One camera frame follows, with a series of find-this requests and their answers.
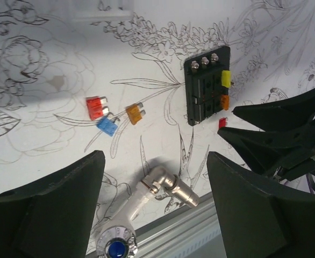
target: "metal fitting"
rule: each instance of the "metal fitting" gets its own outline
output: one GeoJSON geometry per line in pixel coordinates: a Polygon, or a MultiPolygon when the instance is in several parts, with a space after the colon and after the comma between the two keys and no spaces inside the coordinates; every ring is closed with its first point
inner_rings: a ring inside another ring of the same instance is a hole
{"type": "Polygon", "coordinates": [[[153,168],[142,183],[155,194],[162,188],[167,194],[175,196],[189,207],[196,207],[199,203],[199,196],[179,176],[171,174],[163,166],[153,168]]]}

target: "cable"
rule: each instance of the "cable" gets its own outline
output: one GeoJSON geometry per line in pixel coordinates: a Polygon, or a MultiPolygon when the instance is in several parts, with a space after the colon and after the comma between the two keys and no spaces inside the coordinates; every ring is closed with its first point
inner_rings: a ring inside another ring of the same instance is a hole
{"type": "Polygon", "coordinates": [[[306,178],[307,178],[309,190],[311,191],[311,194],[313,194],[315,192],[315,181],[313,179],[313,175],[308,173],[306,174],[306,178]]]}

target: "floral drawing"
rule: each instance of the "floral drawing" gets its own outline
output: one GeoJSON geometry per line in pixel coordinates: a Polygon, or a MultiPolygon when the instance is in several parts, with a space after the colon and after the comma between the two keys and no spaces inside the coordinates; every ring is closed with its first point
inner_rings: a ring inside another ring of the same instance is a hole
{"type": "Polygon", "coordinates": [[[87,253],[95,251],[94,237],[120,206],[130,198],[131,194],[131,188],[128,184],[118,183],[114,177],[104,173],[87,253]]]}
{"type": "Polygon", "coordinates": [[[234,90],[231,92],[231,97],[238,99],[245,90],[247,83],[252,83],[254,80],[257,80],[261,70],[268,68],[267,64],[263,61],[263,55],[264,50],[260,52],[259,49],[257,49],[256,54],[248,61],[246,70],[241,71],[234,77],[234,85],[232,86],[234,90]]]}
{"type": "Polygon", "coordinates": [[[242,37],[242,41],[237,44],[237,49],[241,49],[245,54],[248,54],[253,48],[259,45],[254,40],[259,25],[255,20],[245,19],[244,27],[239,31],[239,36],[242,37]]]}
{"type": "MultiPolygon", "coordinates": [[[[0,3],[0,140],[8,141],[11,160],[64,149],[75,130],[55,115],[85,109],[80,97],[93,84],[92,64],[72,40],[58,41],[55,27],[82,39],[62,21],[38,15],[29,2],[0,3]],[[35,140],[19,140],[27,135],[35,140]]],[[[10,162],[0,153],[0,163],[10,162]]]]}
{"type": "Polygon", "coordinates": [[[280,88],[271,88],[270,94],[266,95],[265,98],[261,99],[261,103],[269,103],[274,101],[281,101],[287,99],[288,96],[280,88]]]}

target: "flower illustration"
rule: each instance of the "flower illustration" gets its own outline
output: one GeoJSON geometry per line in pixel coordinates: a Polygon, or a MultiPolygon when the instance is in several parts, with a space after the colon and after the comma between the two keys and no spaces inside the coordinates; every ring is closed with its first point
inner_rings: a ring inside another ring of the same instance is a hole
{"type": "Polygon", "coordinates": [[[41,51],[42,44],[25,36],[6,40],[3,45],[0,66],[8,78],[21,83],[32,83],[37,80],[49,60],[41,51]]]}
{"type": "Polygon", "coordinates": [[[239,31],[239,36],[242,37],[242,39],[241,42],[238,43],[237,49],[241,49],[246,54],[252,48],[259,45],[259,43],[254,40],[258,27],[259,26],[255,20],[244,20],[244,28],[239,31]]]}
{"type": "Polygon", "coordinates": [[[298,81],[298,87],[301,89],[302,92],[306,92],[315,88],[315,62],[314,61],[311,63],[309,68],[303,72],[303,75],[298,81]]]}
{"type": "Polygon", "coordinates": [[[10,24],[15,24],[11,21],[3,21],[0,23],[0,35],[1,36],[5,36],[9,33],[9,25],[10,24]]]}
{"type": "Polygon", "coordinates": [[[204,49],[212,49],[217,46],[217,34],[214,28],[208,30],[206,34],[203,35],[203,41],[205,42],[204,49]]]}
{"type": "Polygon", "coordinates": [[[250,78],[258,79],[261,69],[268,68],[267,64],[264,63],[263,55],[264,50],[260,53],[257,49],[257,54],[253,55],[253,58],[248,61],[247,70],[250,78]]]}
{"type": "Polygon", "coordinates": [[[12,4],[8,3],[8,6],[10,8],[10,15],[19,22],[41,25],[48,21],[47,19],[38,17],[34,6],[27,1],[16,0],[12,4]]]}
{"type": "Polygon", "coordinates": [[[165,44],[160,43],[157,46],[160,51],[160,53],[157,55],[157,58],[161,61],[165,60],[166,62],[171,63],[175,50],[171,48],[170,41],[167,40],[165,44]]]}
{"type": "Polygon", "coordinates": [[[190,30],[191,30],[190,23],[187,26],[185,26],[185,25],[181,26],[180,33],[179,33],[179,39],[180,39],[181,43],[185,43],[189,40],[190,30]]]}
{"type": "Polygon", "coordinates": [[[287,95],[280,88],[271,88],[270,94],[268,94],[265,98],[261,100],[261,103],[269,103],[274,101],[281,101],[283,99],[287,99],[287,95]]]}
{"type": "Polygon", "coordinates": [[[228,46],[230,37],[229,18],[225,23],[223,21],[220,21],[218,25],[214,23],[213,28],[217,31],[217,41],[228,46]]]}
{"type": "Polygon", "coordinates": [[[26,105],[20,100],[20,96],[23,95],[23,86],[19,82],[15,82],[12,79],[5,81],[5,86],[0,87],[0,107],[7,110],[17,110],[26,105]]]}
{"type": "MultiPolygon", "coordinates": [[[[26,25],[17,36],[0,40],[0,112],[17,121],[11,130],[0,124],[0,144],[7,142],[11,160],[64,149],[75,129],[55,115],[75,110],[87,115],[80,98],[95,75],[81,54],[82,36],[59,20],[50,21],[55,26],[49,30],[26,25]],[[68,42],[57,40],[61,33],[70,36],[68,42]]],[[[7,162],[1,153],[0,162],[7,162]]]]}

